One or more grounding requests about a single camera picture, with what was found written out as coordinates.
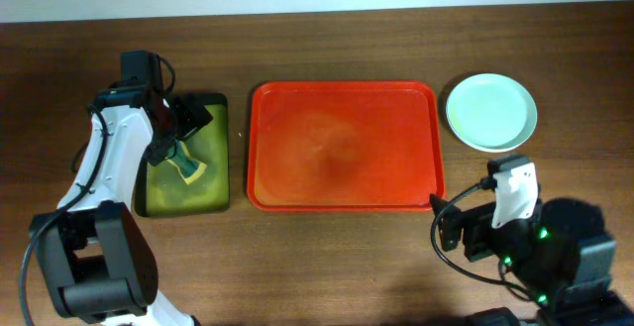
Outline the yellow green scrub sponge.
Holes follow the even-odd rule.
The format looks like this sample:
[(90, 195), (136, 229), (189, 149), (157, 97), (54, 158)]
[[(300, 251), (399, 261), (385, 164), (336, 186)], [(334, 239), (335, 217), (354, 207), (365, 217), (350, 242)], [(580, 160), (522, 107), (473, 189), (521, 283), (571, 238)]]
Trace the yellow green scrub sponge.
[(207, 164), (193, 158), (187, 146), (179, 140), (175, 141), (165, 160), (177, 169), (187, 185), (200, 178), (207, 168)]

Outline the pale green plate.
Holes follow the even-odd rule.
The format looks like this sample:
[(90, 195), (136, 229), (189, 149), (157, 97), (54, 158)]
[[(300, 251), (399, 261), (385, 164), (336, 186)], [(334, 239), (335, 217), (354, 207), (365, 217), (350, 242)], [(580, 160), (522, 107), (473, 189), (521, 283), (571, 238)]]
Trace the pale green plate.
[(518, 81), (496, 73), (479, 73), (460, 81), (445, 103), (453, 133), (467, 146), (505, 153), (524, 144), (538, 123), (530, 92)]

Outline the red plastic serving tray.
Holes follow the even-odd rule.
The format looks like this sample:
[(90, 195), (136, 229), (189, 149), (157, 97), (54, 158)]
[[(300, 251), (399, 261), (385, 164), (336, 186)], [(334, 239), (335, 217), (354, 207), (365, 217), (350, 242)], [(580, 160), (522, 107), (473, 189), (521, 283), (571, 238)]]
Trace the red plastic serving tray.
[(427, 84), (270, 81), (252, 95), (247, 193), (264, 211), (425, 211), (446, 193)]

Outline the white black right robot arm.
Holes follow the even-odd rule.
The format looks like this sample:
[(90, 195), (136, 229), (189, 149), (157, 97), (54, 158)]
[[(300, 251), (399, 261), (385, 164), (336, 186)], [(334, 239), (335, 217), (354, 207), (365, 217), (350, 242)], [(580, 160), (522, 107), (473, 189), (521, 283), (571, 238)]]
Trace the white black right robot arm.
[(533, 162), (512, 155), (445, 200), (431, 195), (432, 248), (471, 279), (537, 305), (537, 325), (630, 325), (633, 310), (613, 290), (616, 241), (601, 209), (573, 198), (544, 202)]

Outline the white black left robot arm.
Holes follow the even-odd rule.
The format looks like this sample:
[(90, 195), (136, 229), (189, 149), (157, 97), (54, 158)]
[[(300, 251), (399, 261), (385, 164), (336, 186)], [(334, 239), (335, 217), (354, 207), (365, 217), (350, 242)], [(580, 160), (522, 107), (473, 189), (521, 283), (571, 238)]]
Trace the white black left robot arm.
[(156, 258), (130, 205), (137, 177), (165, 161), (199, 172), (185, 141), (209, 124), (207, 98), (150, 88), (99, 93), (73, 185), (30, 226), (23, 261), (36, 258), (56, 313), (87, 324), (195, 325), (160, 291)]

